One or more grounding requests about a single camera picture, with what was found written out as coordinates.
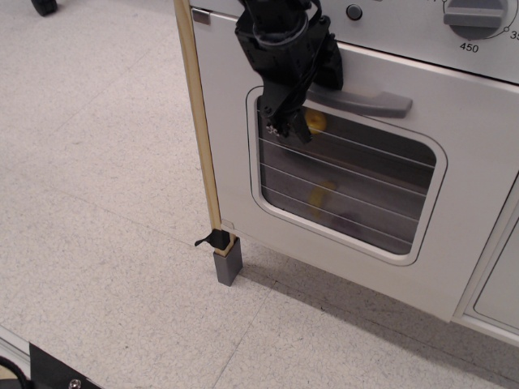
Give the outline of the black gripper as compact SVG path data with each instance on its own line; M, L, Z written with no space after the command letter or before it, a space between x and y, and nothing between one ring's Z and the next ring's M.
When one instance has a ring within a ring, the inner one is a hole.
M260 114L267 126L295 135L303 144L312 134L302 110L313 83L332 90L344 84L341 53L331 20L317 11L245 11L234 33L251 68L263 81Z

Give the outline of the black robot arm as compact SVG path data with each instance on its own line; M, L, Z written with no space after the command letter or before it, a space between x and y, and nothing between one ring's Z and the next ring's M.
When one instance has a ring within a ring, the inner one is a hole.
M243 1L235 35L263 81L260 114L278 136L312 135L302 105L313 83L343 88L340 50L319 1Z

